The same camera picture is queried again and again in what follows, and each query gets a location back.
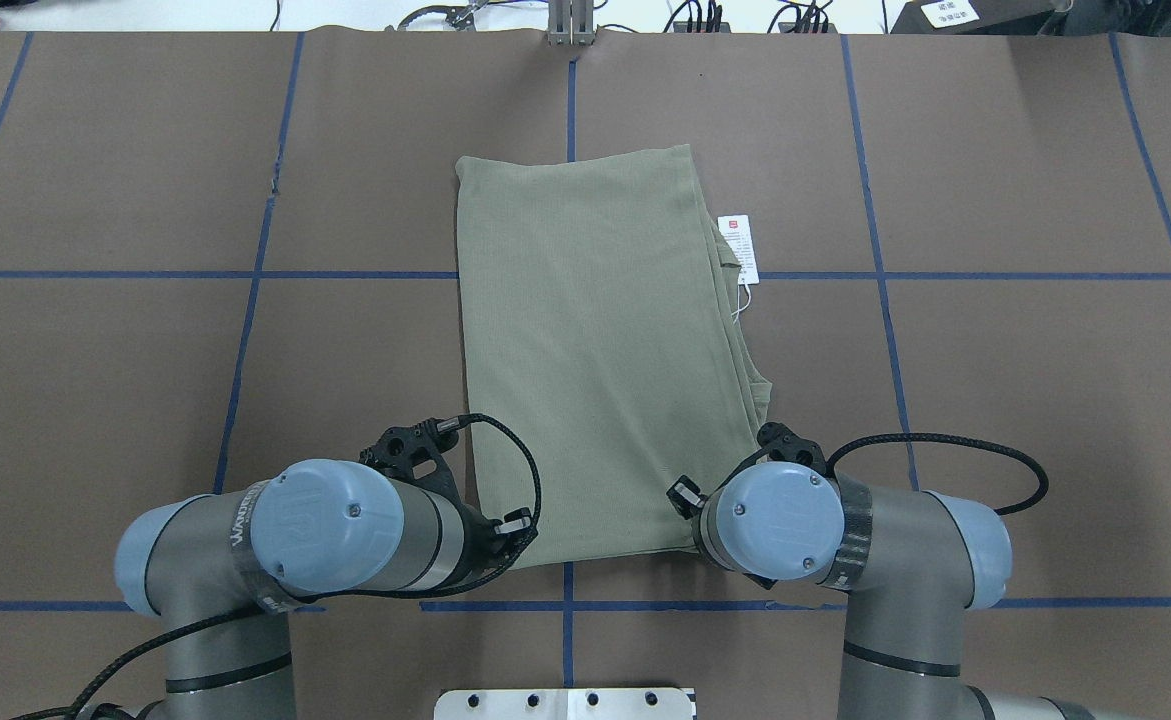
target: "black cable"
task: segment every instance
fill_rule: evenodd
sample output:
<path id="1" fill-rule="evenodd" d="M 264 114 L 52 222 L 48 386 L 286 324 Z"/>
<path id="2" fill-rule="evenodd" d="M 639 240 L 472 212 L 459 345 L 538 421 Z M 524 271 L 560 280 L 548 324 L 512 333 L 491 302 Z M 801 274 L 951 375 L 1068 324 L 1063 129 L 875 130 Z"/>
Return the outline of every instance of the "black cable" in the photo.
<path id="1" fill-rule="evenodd" d="M 817 18 L 817 13 L 819 8 L 816 4 L 808 5 L 808 9 L 803 13 L 803 19 L 799 20 L 797 26 L 790 28 L 790 32 L 800 32 L 804 35 L 810 35 L 810 33 L 814 32 L 812 27 L 815 22 L 817 22 L 817 20 L 815 20 L 815 18 Z"/>
<path id="2" fill-rule="evenodd" d="M 1011 457 L 1011 459 L 1023 464 L 1029 469 L 1033 469 L 1034 476 L 1038 478 L 1038 488 L 1034 489 L 1033 495 L 1006 507 L 997 507 L 995 512 L 998 515 L 1011 515 L 1014 514 L 1014 512 L 1028 510 L 1030 507 L 1036 506 L 1042 498 L 1047 498 L 1047 473 L 1043 469 L 1043 466 L 1039 465 L 1038 460 L 1034 460 L 1033 457 L 1026 455 L 1023 452 L 1014 447 L 1007 447 L 1005 445 L 998 445 L 998 443 L 989 443 L 984 441 L 982 439 L 960 436 L 946 436 L 938 433 L 888 433 L 854 439 L 854 441 L 848 443 L 845 446 L 834 451 L 833 455 L 829 455 L 829 459 L 826 461 L 826 474 L 833 478 L 833 466 L 835 466 L 838 460 L 850 455 L 851 452 L 860 450 L 861 447 L 869 447 L 870 445 L 883 445 L 883 443 L 940 443 L 941 445 L 971 447 L 973 450 L 995 452 L 998 455 Z"/>
<path id="3" fill-rule="evenodd" d="M 12 720 L 49 720 L 50 716 L 73 716 L 69 715 L 69 707 L 49 707 L 47 709 L 41 709 L 39 712 L 26 712 L 23 715 L 13 716 Z"/>
<path id="4" fill-rule="evenodd" d="M 470 583 L 454 585 L 451 588 L 444 588 L 440 589 L 440 591 L 439 589 L 436 589 L 434 591 L 420 591 L 420 592 L 344 591 L 344 592 L 333 592 L 333 594 L 320 594 L 319 596 L 297 598 L 299 601 L 306 601 L 306 602 L 313 602 L 315 599 L 321 601 L 321 598 L 324 597 L 342 596 L 342 594 L 369 594 L 369 596 L 411 598 L 411 601 L 416 601 L 416 598 L 447 597 L 452 596 L 452 594 L 470 592 L 472 591 L 472 589 L 481 588 L 482 585 L 491 583 L 493 580 L 501 577 L 501 575 L 504 575 L 507 570 L 509 570 L 513 567 L 513 564 L 515 564 L 515 562 L 518 561 L 518 556 L 521 556 L 523 550 L 526 550 L 527 546 L 529 546 L 533 539 L 536 537 L 536 527 L 540 524 L 541 488 L 540 488 L 540 469 L 536 468 L 536 460 L 534 459 L 533 455 L 530 455 L 530 451 L 527 450 L 527 446 L 525 445 L 525 443 L 522 443 L 522 439 L 518 438 L 518 436 L 515 434 L 515 432 L 513 432 L 513 430 L 507 428 L 502 421 L 492 418 L 492 416 L 484 413 L 470 413 L 470 414 L 460 414 L 458 416 L 457 419 L 461 420 L 460 425 L 461 428 L 467 427 L 467 425 L 474 423 L 486 423 L 488 425 L 492 425 L 493 428 L 499 430 L 499 432 L 509 438 L 509 441 L 514 443 L 515 446 L 518 446 L 518 451 L 522 452 L 522 457 L 527 461 L 527 469 L 530 471 L 530 486 L 533 486 L 533 491 L 535 492 L 535 500 L 533 501 L 533 507 L 530 507 L 529 532 L 527 532 L 525 536 L 521 537 L 520 541 L 515 543 L 515 547 L 513 547 L 513 550 L 509 551 L 509 556 L 506 557 L 502 564 L 498 565 L 492 572 L 484 575 L 481 578 L 472 580 Z M 225 623 L 232 623 L 233 620 L 252 618 L 252 616 L 260 615 L 262 612 L 263 611 L 260 609 L 260 606 L 256 605 L 241 606 L 241 609 L 234 610 L 232 612 L 215 615 L 213 616 L 213 618 L 198 620 L 197 623 L 183 625 L 182 628 L 178 628 L 176 630 L 170 630 L 170 632 L 157 635 L 157 637 L 150 639 L 150 642 L 143 642 L 142 644 L 138 644 L 138 646 L 132 647 L 132 650 L 124 652 L 123 654 L 118 656 L 117 659 L 110 661 L 109 665 L 105 665 L 105 668 L 101 670 L 100 673 L 96 674 L 96 678 L 93 678 L 93 681 L 87 684 L 87 687 L 83 688 L 83 692 L 78 693 L 78 697 L 76 698 L 76 700 L 74 700 L 74 704 L 70 705 L 69 707 L 55 707 L 49 709 L 41 709 L 37 712 L 32 712 L 30 714 L 27 715 L 13 716 L 12 720 L 46 720 L 50 719 L 50 716 L 69 716 L 71 719 L 73 716 L 76 716 L 80 712 L 82 712 L 83 707 L 87 706 L 88 701 L 91 701 L 93 694 L 96 694 L 96 691 L 100 691 L 101 685 L 109 683 L 110 678 L 117 674 L 119 670 L 123 670 L 123 666 L 128 665 L 129 661 L 136 660 L 137 657 L 141 657 L 146 652 L 150 652 L 151 650 L 163 647 L 165 646 L 165 644 L 169 644 L 170 642 L 178 642 L 178 639 L 186 637 L 186 635 L 197 633 L 200 632 L 200 630 L 206 630 L 207 628 L 213 628 L 215 625 L 222 625 Z M 115 716 L 126 716 L 126 714 L 115 715 Z"/>
<path id="5" fill-rule="evenodd" d="M 518 542 L 515 543 L 515 547 L 513 547 L 513 550 L 509 551 L 509 556 L 501 562 L 501 565 L 498 565 L 494 570 L 484 575 L 481 578 L 471 580 L 470 583 L 452 585 L 450 588 L 443 588 L 443 589 L 436 588 L 436 589 L 429 589 L 429 591 L 362 591 L 362 589 L 349 589 L 349 591 L 315 594 L 315 596 L 297 598 L 297 601 L 314 602 L 314 601 L 321 601 L 326 597 L 349 596 L 349 594 L 355 594 L 355 596 L 392 597 L 392 598 L 398 598 L 398 601 L 410 601 L 410 599 L 430 601 L 430 598 L 434 597 L 448 597 L 453 596 L 453 594 L 470 592 L 472 591 L 472 589 L 481 588 L 482 585 L 491 583 L 493 580 L 501 577 L 501 575 L 504 575 L 506 570 L 513 568 L 513 564 L 518 562 L 518 556 L 522 555 L 522 551 L 527 550 L 527 546 L 529 546 L 530 542 L 534 541 L 534 539 L 536 537 L 536 524 L 540 524 L 540 498 L 541 498 L 540 469 L 536 468 L 535 457 L 530 455 L 530 451 L 527 450 L 527 446 L 523 445 L 522 439 L 518 438 L 518 436 L 515 434 L 515 432 L 513 432 L 513 430 L 507 428 L 501 420 L 492 418 L 492 416 L 489 414 L 484 414 L 484 413 L 459 414 L 457 419 L 461 420 L 461 425 L 458 428 L 466 427 L 466 425 L 470 425 L 472 423 L 486 423 L 488 425 L 492 425 L 493 428 L 501 430 L 501 433 L 507 438 L 509 438 L 509 441 L 514 443 L 515 446 L 518 446 L 518 451 L 522 452 L 522 457 L 527 461 L 527 469 L 530 471 L 530 487 L 533 487 L 533 492 L 535 493 L 535 500 L 533 501 L 533 506 L 530 507 L 530 524 L 529 528 L 527 528 L 527 533 L 525 534 L 525 536 L 519 539 Z"/>
<path id="6" fill-rule="evenodd" d="M 214 628 L 215 625 L 224 625 L 225 623 L 233 623 L 233 620 L 252 618 L 252 616 L 260 615 L 261 612 L 263 612 L 263 610 L 261 610 L 260 606 L 240 606 L 238 610 L 232 612 L 214 615 L 211 616 L 211 618 L 198 620 L 197 623 L 189 623 L 187 625 L 182 625 L 182 628 L 176 630 L 169 630 L 166 633 L 157 635 L 157 637 L 149 639 L 149 642 L 138 644 L 138 646 L 132 647 L 132 650 L 124 652 L 118 656 L 117 659 L 110 661 L 109 665 L 105 665 L 105 668 L 101 670 L 100 673 L 93 678 L 93 681 L 87 684 L 83 692 L 78 693 L 77 698 L 74 698 L 73 705 L 68 707 L 54 707 L 37 712 L 29 712 L 29 714 L 26 715 L 13 716 L 12 720 L 44 720 L 48 716 L 77 716 L 78 713 L 83 711 L 83 707 L 87 707 L 87 702 L 91 701 L 93 694 L 96 694 L 96 691 L 101 690 L 101 685 L 109 683 L 110 678 L 118 674 L 118 671 L 123 670 L 124 665 L 128 665 L 129 661 L 136 660 L 137 657 L 141 657 L 151 650 L 163 647 L 170 642 L 178 642 L 178 639 L 186 637 L 186 635 L 194 635 L 200 632 L 200 630 Z"/>
<path id="7" fill-rule="evenodd" d="M 786 11 L 794 11 L 795 12 L 794 25 L 795 26 L 799 25 L 799 19 L 803 16 L 803 5 L 799 5 L 799 4 L 783 4 L 783 5 L 781 5 L 781 9 L 778 11 L 776 14 L 772 15 L 772 22 L 768 23 L 768 26 L 767 26 L 767 32 L 768 33 L 772 33 L 773 29 L 776 29 L 776 21 L 781 19 L 781 14 L 786 13 Z"/>
<path id="8" fill-rule="evenodd" d="M 100 706 L 96 708 L 96 714 L 93 715 L 93 720 L 96 720 L 97 716 L 101 716 L 101 719 L 104 720 L 136 720 L 136 716 L 132 716 L 129 712 L 117 705 Z"/>
<path id="9" fill-rule="evenodd" d="M 666 22 L 666 27 L 664 27 L 662 32 L 669 32 L 669 28 L 673 27 L 673 22 L 678 18 L 678 13 L 682 13 L 682 9 L 684 8 L 687 8 L 687 32 L 691 32 L 691 6 L 693 5 L 699 12 L 700 0 L 682 0 L 682 5 L 678 5 L 672 13 L 669 13 L 669 22 Z"/>
<path id="10" fill-rule="evenodd" d="M 740 464 L 737 465 L 737 467 L 732 469 L 726 478 L 723 479 L 723 482 L 718 484 L 718 488 L 715 488 L 715 491 L 721 489 L 723 486 L 726 486 L 726 484 L 732 482 L 732 478 L 740 475 L 742 471 L 753 468 L 754 464 L 758 462 L 759 459 L 762 459 L 763 455 L 767 455 L 767 450 L 763 450 L 762 447 L 755 450 L 754 452 L 751 452 L 749 457 L 746 457 L 745 460 L 741 460 Z"/>

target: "white label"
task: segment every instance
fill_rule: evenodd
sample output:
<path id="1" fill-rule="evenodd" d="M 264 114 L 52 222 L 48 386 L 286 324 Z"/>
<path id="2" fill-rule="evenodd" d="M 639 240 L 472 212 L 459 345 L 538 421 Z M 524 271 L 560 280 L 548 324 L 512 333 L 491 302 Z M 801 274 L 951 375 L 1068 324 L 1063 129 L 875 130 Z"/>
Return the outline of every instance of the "white label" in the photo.
<path id="1" fill-rule="evenodd" d="M 923 14 L 932 27 L 960 26 L 981 19 L 968 0 L 943 0 L 941 4 L 923 5 Z"/>
<path id="2" fill-rule="evenodd" d="M 718 218 L 718 232 L 732 246 L 741 263 L 737 284 L 758 284 L 758 263 L 754 260 L 754 236 L 749 233 L 749 215 L 723 215 Z"/>

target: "electrical cable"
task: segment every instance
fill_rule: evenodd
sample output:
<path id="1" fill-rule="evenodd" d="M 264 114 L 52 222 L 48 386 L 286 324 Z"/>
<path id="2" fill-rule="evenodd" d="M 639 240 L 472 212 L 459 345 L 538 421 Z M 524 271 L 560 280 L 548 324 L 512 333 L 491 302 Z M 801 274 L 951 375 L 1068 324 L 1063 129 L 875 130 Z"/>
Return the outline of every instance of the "electrical cable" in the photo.
<path id="1" fill-rule="evenodd" d="M 132 647 L 132 650 L 124 652 L 118 656 L 117 659 L 110 661 L 109 665 L 105 665 L 105 668 L 101 670 L 100 673 L 93 678 L 93 681 L 87 684 L 83 692 L 78 693 L 77 698 L 74 698 L 74 702 L 69 707 L 41 709 L 39 712 L 32 712 L 32 714 L 28 715 L 13 716 L 12 720 L 40 720 L 46 716 L 69 716 L 73 719 L 83 711 L 83 707 L 87 707 L 87 702 L 91 701 L 93 694 L 96 694 L 96 691 L 101 690 L 101 685 L 109 683 L 110 678 L 117 674 L 119 670 L 123 670 L 123 666 L 128 665 L 129 661 L 136 660 L 137 657 L 141 657 L 151 650 L 163 647 L 170 642 L 178 642 L 178 639 L 186 637 L 186 635 L 194 635 L 200 632 L 200 630 L 214 628 L 215 625 L 224 625 L 225 623 L 233 623 L 233 620 L 253 618 L 253 616 L 261 615 L 263 612 L 265 611 L 256 605 L 240 606 L 238 610 L 214 615 L 211 616 L 211 618 L 197 620 L 196 623 L 189 623 L 187 625 L 182 625 L 178 629 L 169 630 L 166 633 L 157 635 L 157 637 L 149 639 L 149 642 L 138 644 L 138 646 Z"/>
<path id="2" fill-rule="evenodd" d="M 1023 452 L 1014 447 L 998 445 L 998 443 L 940 433 L 886 433 L 854 439 L 854 441 L 848 443 L 845 446 L 834 451 L 833 455 L 829 455 L 829 459 L 826 460 L 826 474 L 833 478 L 833 466 L 835 466 L 838 460 L 850 455 L 851 452 L 860 450 L 861 447 L 869 447 L 870 445 L 883 445 L 883 443 L 939 443 L 940 445 L 971 447 L 973 450 L 993 452 L 993 454 L 998 455 L 1011 457 L 1011 459 L 1021 462 L 1029 469 L 1033 469 L 1034 476 L 1038 478 L 1038 488 L 1034 489 L 1033 495 L 1029 495 L 1020 502 L 1007 505 L 1006 507 L 997 507 L 995 512 L 998 515 L 1013 515 L 1015 512 L 1028 510 L 1030 507 L 1036 506 L 1042 498 L 1047 496 L 1047 473 L 1043 469 L 1043 466 L 1039 465 L 1038 460 L 1034 460 L 1033 457 L 1026 455 Z"/>
<path id="3" fill-rule="evenodd" d="M 37 712 L 26 712 L 23 715 L 13 716 L 12 720 L 50 720 L 52 716 L 71 716 L 69 715 L 69 706 L 49 707 Z"/>
<path id="4" fill-rule="evenodd" d="M 493 428 L 501 430 L 501 433 L 509 438 L 509 441 L 514 443 L 515 446 L 518 446 L 518 451 L 522 452 L 522 457 L 527 461 L 527 469 L 530 471 L 530 487 L 533 487 L 533 492 L 535 493 L 535 500 L 533 502 L 533 507 L 530 507 L 530 523 L 529 527 L 527 527 L 527 533 L 523 537 L 518 539 L 518 542 L 513 546 L 509 555 L 501 562 L 501 565 L 497 565 L 494 570 L 480 578 L 471 580 L 467 583 L 448 588 L 429 589 L 429 591 L 362 591 L 362 589 L 348 589 L 348 591 L 315 594 L 315 596 L 297 597 L 297 601 L 315 602 L 326 597 L 349 596 L 349 594 L 355 594 L 355 596 L 393 597 L 399 598 L 399 601 L 429 601 L 429 598 L 448 597 L 453 596 L 453 594 L 470 592 L 472 589 L 481 588 L 482 585 L 491 583 L 493 580 L 501 577 L 501 575 L 513 568 L 513 564 L 518 562 L 518 556 L 522 555 L 522 551 L 526 550 L 527 546 L 529 546 L 536 537 L 536 524 L 540 523 L 541 491 L 540 469 L 536 468 L 536 460 L 533 455 L 530 455 L 530 451 L 527 450 L 522 439 L 518 438 L 518 434 L 515 434 L 513 430 L 507 428 L 501 420 L 484 413 L 459 414 L 457 419 L 461 421 L 457 428 L 465 428 L 467 425 L 474 423 L 486 423 L 492 425 Z"/>
<path id="5" fill-rule="evenodd" d="M 96 720 L 97 716 L 101 716 L 102 720 L 136 720 L 136 716 L 132 716 L 117 705 L 102 705 L 97 707 L 93 720 Z"/>
<path id="6" fill-rule="evenodd" d="M 691 32 L 691 23 L 693 23 L 693 20 L 691 20 L 691 6 L 693 5 L 696 6 L 696 12 L 698 12 L 699 14 L 700 0 L 682 0 L 682 5 L 678 5 L 672 13 L 669 13 L 669 20 L 666 22 L 666 27 L 664 27 L 662 32 L 669 32 L 669 28 L 673 27 L 673 22 L 678 18 L 678 13 L 682 13 L 682 9 L 684 8 L 687 8 L 687 30 Z"/>
<path id="7" fill-rule="evenodd" d="M 781 19 L 781 15 L 783 13 L 786 13 L 786 11 L 794 11 L 795 12 L 794 26 L 797 27 L 799 20 L 801 18 L 803 18 L 803 7 L 804 7 L 803 5 L 799 5 L 799 4 L 783 4 L 783 5 L 781 5 L 781 9 L 778 11 L 776 14 L 772 15 L 772 22 L 768 23 L 767 32 L 772 33 L 773 29 L 776 28 L 778 20 Z"/>
<path id="8" fill-rule="evenodd" d="M 817 5 L 808 5 L 808 9 L 803 13 L 803 19 L 799 20 L 797 26 L 792 27 L 790 32 L 803 33 L 803 35 L 810 35 L 813 33 L 813 25 L 815 23 L 815 18 L 817 18 Z"/>
<path id="9" fill-rule="evenodd" d="M 594 9 L 596 9 L 596 11 L 602 9 L 603 6 L 605 6 L 605 5 L 609 4 L 609 1 L 611 1 L 611 0 L 603 0 L 602 4 L 594 5 Z M 485 5 L 485 8 L 493 8 L 493 6 L 499 6 L 499 5 L 515 5 L 515 4 L 541 4 L 541 5 L 546 5 L 548 2 L 549 2 L 549 0 L 488 0 L 488 2 Z M 398 22 L 398 29 L 406 30 L 406 28 L 412 22 L 416 22 L 416 20 L 425 18 L 426 15 L 445 15 L 445 19 L 447 19 L 448 23 L 451 23 L 452 20 L 453 20 L 453 18 L 458 18 L 458 15 L 460 15 L 460 13 L 464 13 L 468 8 L 470 8 L 470 5 L 426 5 L 426 6 L 424 6 L 424 8 L 419 8 L 419 9 L 412 11 L 411 13 L 408 13 L 406 18 L 403 18 L 402 20 L 399 20 L 399 22 Z"/>

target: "metal bracket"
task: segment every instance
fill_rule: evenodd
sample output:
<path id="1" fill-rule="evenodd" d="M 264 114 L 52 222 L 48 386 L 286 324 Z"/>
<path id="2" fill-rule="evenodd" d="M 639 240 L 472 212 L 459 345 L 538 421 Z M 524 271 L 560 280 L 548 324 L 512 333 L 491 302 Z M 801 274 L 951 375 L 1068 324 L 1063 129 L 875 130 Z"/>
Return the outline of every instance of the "metal bracket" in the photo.
<path id="1" fill-rule="evenodd" d="M 434 720 L 696 720 L 691 688 L 451 691 Z"/>
<path id="2" fill-rule="evenodd" d="M 549 0 L 549 44 L 594 44 L 594 0 Z"/>
<path id="3" fill-rule="evenodd" d="M 461 506 L 461 493 L 456 487 L 456 476 L 444 452 L 456 447 L 460 437 L 451 420 L 433 418 L 417 423 L 410 428 L 389 428 L 381 434 L 376 445 L 359 452 L 358 462 L 378 471 L 386 478 L 437 493 L 456 506 Z M 419 465 L 433 460 L 434 468 L 425 475 L 416 476 Z"/>

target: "black tape wrap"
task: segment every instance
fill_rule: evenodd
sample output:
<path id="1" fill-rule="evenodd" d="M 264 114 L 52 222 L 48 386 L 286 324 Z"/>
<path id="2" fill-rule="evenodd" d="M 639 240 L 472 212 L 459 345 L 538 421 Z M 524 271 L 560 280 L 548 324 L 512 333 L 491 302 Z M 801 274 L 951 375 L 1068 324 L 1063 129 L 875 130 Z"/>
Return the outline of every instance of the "black tape wrap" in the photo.
<path id="1" fill-rule="evenodd" d="M 860 575 L 865 570 L 865 562 L 869 561 L 869 539 L 874 534 L 874 501 L 869 495 L 869 488 L 863 484 L 845 475 L 838 475 L 836 482 L 844 515 L 842 542 L 833 556 L 829 574 L 817 584 L 847 592 L 855 588 L 856 580 L 860 580 Z"/>
<path id="2" fill-rule="evenodd" d="M 247 585 L 247 591 L 252 592 L 252 599 L 256 605 L 266 612 L 280 615 L 296 610 L 304 603 L 285 591 L 283 585 L 261 568 L 256 551 L 252 550 L 252 512 L 256 509 L 256 500 L 260 500 L 269 482 L 271 480 L 261 480 L 259 484 L 253 484 L 244 493 L 242 501 L 238 502 L 234 523 L 230 527 L 230 556 L 234 560 L 234 569 L 244 578 L 244 584 Z"/>

